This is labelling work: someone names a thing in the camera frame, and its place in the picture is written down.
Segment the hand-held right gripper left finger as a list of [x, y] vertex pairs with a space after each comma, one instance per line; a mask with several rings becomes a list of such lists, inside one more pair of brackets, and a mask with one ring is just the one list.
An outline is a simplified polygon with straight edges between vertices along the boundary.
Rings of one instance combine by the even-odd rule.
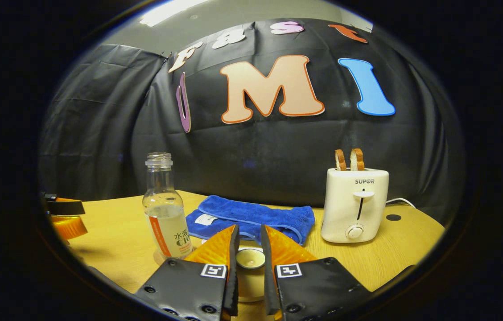
[[166, 259], [136, 297], [188, 321], [230, 321], [239, 312], [238, 248], [239, 226], [233, 224], [186, 258]]

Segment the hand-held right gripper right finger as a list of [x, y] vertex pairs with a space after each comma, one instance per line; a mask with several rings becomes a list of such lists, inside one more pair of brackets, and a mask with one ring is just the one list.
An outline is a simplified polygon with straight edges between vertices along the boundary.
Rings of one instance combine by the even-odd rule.
[[264, 306], [274, 321], [335, 321], [371, 295], [334, 257], [317, 258], [282, 232], [260, 227]]

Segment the clear water bottle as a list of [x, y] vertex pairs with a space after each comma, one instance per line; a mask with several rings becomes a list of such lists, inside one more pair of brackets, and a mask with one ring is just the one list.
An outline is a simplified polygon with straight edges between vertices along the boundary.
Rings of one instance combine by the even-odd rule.
[[170, 153], [150, 152], [145, 161], [144, 215], [158, 253], [164, 258], [183, 259], [193, 250], [184, 202], [173, 182]]

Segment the blue towel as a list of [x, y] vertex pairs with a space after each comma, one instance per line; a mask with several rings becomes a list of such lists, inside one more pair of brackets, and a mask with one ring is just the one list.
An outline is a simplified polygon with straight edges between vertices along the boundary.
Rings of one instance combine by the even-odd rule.
[[241, 238], [260, 244], [260, 227], [266, 225], [303, 245], [315, 224], [315, 216], [310, 206], [270, 209], [211, 195], [186, 217], [186, 221], [189, 234], [200, 239], [210, 239], [225, 228], [237, 225]]

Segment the black backdrop cloth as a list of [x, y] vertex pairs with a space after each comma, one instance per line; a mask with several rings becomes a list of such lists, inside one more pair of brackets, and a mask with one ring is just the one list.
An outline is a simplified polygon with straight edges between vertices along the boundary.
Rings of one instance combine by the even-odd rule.
[[41, 189], [96, 201], [146, 191], [145, 159], [168, 152], [180, 190], [322, 206], [334, 151], [388, 171], [388, 197], [440, 224], [466, 181], [455, 108], [424, 61], [386, 31], [310, 18], [231, 27], [166, 58], [99, 45], [44, 118]]

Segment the white toaster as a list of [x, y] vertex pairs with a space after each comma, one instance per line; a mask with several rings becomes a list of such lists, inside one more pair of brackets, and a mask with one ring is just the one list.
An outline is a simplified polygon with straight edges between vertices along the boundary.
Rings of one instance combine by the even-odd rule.
[[385, 170], [329, 169], [321, 237], [331, 243], [374, 239], [387, 202], [389, 178]]

